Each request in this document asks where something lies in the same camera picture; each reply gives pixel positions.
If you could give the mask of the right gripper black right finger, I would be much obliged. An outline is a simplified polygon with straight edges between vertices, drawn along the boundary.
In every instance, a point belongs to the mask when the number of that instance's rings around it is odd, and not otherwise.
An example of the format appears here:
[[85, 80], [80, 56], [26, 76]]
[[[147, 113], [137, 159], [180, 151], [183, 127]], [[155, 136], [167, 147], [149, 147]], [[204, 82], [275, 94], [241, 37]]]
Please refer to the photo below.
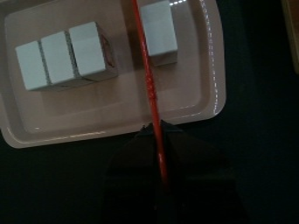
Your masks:
[[161, 123], [169, 224], [248, 224], [229, 160], [209, 143]]

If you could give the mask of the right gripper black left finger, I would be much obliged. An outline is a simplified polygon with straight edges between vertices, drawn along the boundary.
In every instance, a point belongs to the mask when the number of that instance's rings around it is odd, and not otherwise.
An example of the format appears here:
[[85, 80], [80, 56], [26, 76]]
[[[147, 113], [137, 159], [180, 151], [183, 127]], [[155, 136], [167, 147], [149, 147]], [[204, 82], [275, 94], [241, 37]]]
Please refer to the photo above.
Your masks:
[[109, 160], [103, 224], [155, 224], [155, 133], [148, 124]]

